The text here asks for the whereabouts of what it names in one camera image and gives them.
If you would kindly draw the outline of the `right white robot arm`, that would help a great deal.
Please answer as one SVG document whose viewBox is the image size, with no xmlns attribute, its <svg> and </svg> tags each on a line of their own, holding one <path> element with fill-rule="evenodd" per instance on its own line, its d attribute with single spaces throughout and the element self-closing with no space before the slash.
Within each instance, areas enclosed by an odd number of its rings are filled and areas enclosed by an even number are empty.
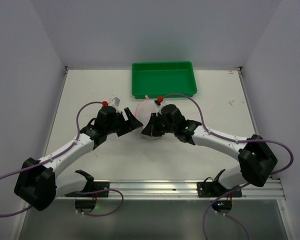
<svg viewBox="0 0 300 240">
<path fill-rule="evenodd" d="M 179 141 L 194 146 L 207 147 L 238 161 L 230 169 L 222 169 L 212 181 L 197 183 L 199 197 L 219 197 L 244 184 L 263 187 L 278 160 L 269 146 L 259 135 L 243 137 L 230 141 L 228 137 L 219 138 L 203 124 L 186 119 L 174 104 L 163 106 L 150 115 L 147 125 L 141 131 L 148 137 L 161 137 L 173 134 Z"/>
</svg>

